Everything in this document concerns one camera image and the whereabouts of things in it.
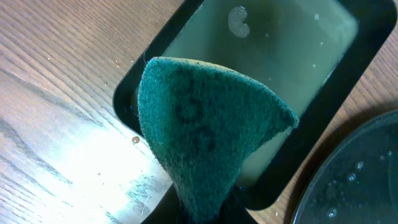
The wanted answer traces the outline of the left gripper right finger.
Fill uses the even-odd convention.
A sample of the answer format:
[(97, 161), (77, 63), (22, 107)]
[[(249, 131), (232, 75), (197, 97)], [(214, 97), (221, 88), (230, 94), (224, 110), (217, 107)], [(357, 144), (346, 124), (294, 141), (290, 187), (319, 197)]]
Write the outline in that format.
[(221, 206), (219, 224), (257, 224), (244, 207), (236, 187), (231, 188)]

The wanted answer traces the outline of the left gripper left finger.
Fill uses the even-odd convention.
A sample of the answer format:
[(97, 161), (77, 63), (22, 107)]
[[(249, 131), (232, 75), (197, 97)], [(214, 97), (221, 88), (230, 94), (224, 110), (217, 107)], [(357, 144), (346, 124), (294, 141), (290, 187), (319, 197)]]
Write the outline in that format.
[(184, 224), (185, 222), (185, 207), (172, 184), (155, 209), (141, 224)]

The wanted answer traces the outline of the green yellow sponge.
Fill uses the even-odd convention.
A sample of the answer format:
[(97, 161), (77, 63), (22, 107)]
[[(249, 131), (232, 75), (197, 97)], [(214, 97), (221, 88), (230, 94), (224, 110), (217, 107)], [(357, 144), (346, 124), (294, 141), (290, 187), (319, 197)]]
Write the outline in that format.
[(216, 218), (243, 162), (299, 125), (268, 87), (235, 70), (185, 58), (154, 57), (137, 97), (139, 124), (195, 222)]

